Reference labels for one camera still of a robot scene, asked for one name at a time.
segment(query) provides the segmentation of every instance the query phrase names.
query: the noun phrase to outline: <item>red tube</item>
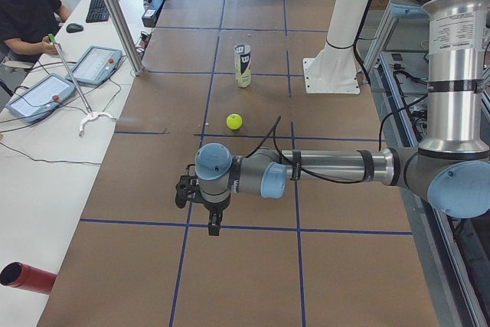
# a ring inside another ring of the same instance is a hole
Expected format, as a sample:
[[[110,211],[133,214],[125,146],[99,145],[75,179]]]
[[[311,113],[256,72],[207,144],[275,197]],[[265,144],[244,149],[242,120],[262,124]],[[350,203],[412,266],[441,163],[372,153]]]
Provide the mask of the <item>red tube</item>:
[[[36,293],[49,294],[53,288],[56,275],[39,270],[20,262],[10,263],[0,273],[0,283],[3,286],[15,287]]]

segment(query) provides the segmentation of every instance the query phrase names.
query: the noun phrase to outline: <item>black cable tie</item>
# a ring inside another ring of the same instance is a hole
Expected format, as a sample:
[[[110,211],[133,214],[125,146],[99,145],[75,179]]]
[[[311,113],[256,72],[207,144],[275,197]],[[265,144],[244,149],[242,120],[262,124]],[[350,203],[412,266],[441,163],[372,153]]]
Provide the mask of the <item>black cable tie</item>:
[[[292,173],[291,180],[298,181],[301,178],[301,151],[293,149],[292,151]]]
[[[366,150],[358,150],[364,162],[364,175],[361,181],[372,181],[374,178],[374,161],[373,155]]]
[[[351,46],[335,46],[335,45],[330,44],[330,42],[328,42],[328,39],[327,39],[327,45],[330,47],[333,47],[334,49],[345,50],[345,49],[350,49],[351,47],[354,47],[355,42]]]

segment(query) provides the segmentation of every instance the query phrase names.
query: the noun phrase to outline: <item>robotic arm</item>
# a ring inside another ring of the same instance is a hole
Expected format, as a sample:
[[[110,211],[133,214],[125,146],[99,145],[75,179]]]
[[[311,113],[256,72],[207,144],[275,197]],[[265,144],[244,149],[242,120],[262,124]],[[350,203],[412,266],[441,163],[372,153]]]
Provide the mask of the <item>robotic arm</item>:
[[[188,166],[176,185],[177,206],[203,203],[210,211],[209,234],[218,235],[231,193],[280,198],[288,178],[302,176],[396,185],[453,217],[475,217],[490,209],[490,148],[479,132],[490,0],[393,1],[407,12],[421,5],[430,17],[428,134],[418,147],[380,152],[259,149],[244,158],[211,143],[196,155],[196,175],[189,175]]]

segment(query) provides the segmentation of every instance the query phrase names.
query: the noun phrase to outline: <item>person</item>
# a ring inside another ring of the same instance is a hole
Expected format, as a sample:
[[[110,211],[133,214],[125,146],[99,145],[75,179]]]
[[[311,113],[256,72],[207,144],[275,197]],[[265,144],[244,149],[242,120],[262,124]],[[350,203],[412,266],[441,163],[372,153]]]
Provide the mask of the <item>person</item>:
[[[59,30],[54,13],[61,21],[70,16],[60,0],[0,0],[0,41],[17,60],[35,62],[41,54],[55,55],[47,38]]]

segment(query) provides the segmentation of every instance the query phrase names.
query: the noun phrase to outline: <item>man's arm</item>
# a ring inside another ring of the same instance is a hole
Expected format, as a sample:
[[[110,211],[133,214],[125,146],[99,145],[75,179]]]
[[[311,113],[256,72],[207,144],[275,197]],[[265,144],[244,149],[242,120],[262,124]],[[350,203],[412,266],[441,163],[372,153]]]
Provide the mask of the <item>man's arm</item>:
[[[11,38],[3,41],[12,51],[20,55],[36,55],[36,54],[49,54],[56,55],[56,48],[50,44],[47,36],[43,37],[40,42],[29,43],[21,40],[20,38]]]
[[[70,15],[71,15],[71,11],[70,11],[70,9],[68,9],[68,8],[67,8],[67,7],[65,7],[64,5],[61,5],[61,6],[60,6],[60,7],[59,7],[59,8],[58,8],[56,11],[55,11],[55,13],[56,13],[57,15],[59,15],[59,16],[60,16],[61,21],[63,21],[63,22],[65,22],[65,21],[68,19],[68,17],[70,17]]]

